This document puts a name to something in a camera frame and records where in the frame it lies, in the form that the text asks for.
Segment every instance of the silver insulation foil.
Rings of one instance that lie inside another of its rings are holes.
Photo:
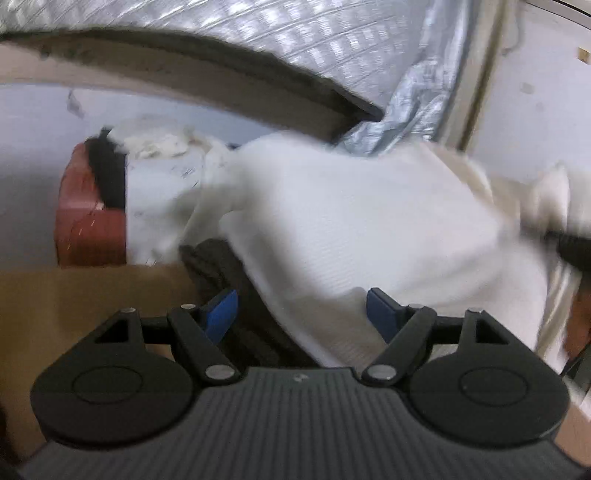
[[[375,155],[408,134],[433,138],[459,73],[470,7],[470,0],[432,0],[414,61],[398,82],[384,118],[361,122],[342,138],[342,148],[356,155]]]
[[[371,153],[432,135],[449,99],[470,0],[0,0],[0,34],[172,31],[272,53],[386,112],[343,140]]]

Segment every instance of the red box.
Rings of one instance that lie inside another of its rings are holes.
[[[61,179],[54,240],[61,267],[126,263],[125,211],[106,209],[84,144],[76,146]]]

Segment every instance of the metal bolt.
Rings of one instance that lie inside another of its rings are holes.
[[[396,369],[391,365],[372,365],[368,375],[374,380],[392,380],[396,377]]]
[[[205,374],[212,380],[228,380],[234,376],[236,371],[230,365],[212,365],[207,367]]]

